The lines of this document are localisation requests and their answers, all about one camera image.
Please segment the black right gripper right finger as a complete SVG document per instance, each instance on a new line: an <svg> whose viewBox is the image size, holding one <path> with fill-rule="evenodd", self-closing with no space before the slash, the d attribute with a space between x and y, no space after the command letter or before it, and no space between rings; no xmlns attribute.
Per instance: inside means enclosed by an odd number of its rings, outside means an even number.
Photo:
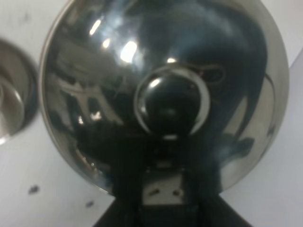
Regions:
<svg viewBox="0 0 303 227"><path fill-rule="evenodd" d="M198 227L251 227L219 195L199 202Z"/></svg>

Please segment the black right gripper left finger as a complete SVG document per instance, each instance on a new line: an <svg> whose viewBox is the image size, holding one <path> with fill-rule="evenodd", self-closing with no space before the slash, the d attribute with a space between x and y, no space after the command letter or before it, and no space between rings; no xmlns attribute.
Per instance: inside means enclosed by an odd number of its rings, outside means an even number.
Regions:
<svg viewBox="0 0 303 227"><path fill-rule="evenodd" d="M141 227L139 201L116 198L94 227Z"/></svg>

